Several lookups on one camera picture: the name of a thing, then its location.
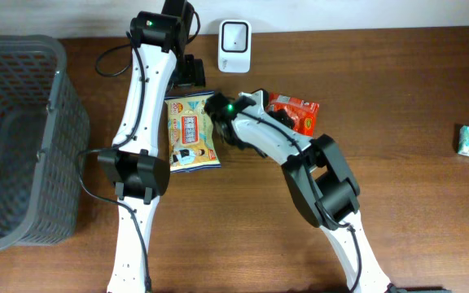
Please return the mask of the red snack bag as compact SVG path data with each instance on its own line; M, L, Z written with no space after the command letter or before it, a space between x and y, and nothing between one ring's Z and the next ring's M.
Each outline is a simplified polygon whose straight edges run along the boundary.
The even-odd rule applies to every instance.
M295 132L305 136L313 136L319 110L318 103L308 102L283 94L270 93L269 104L265 111L281 108L286 108L296 117Z

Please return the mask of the yellow wet wipes pack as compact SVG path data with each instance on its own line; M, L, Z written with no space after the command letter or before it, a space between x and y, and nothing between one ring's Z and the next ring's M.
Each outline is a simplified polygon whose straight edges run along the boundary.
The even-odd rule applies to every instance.
M165 99L172 173L221 167L213 143L213 123L204 110L213 94L213 91L202 91Z

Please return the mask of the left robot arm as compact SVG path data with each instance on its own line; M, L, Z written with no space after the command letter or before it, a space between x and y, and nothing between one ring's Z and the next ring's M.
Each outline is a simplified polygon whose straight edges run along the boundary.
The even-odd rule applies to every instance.
M98 161L113 184L119 225L107 291L150 292L148 246L156 207L169 184L163 132L165 95L173 87L203 86L201 59L188 55L199 15L187 0L167 0L159 13L141 11L129 26L132 77L121 125Z

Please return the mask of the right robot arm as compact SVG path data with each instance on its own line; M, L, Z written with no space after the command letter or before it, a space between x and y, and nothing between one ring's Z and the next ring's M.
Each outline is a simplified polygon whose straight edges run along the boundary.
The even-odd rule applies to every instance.
M266 111L268 102L263 89L240 93L236 100L217 93L204 110L224 142L252 148L280 165L296 209L327 236L351 292L394 292L366 238L360 187L337 143L326 134L297 133Z

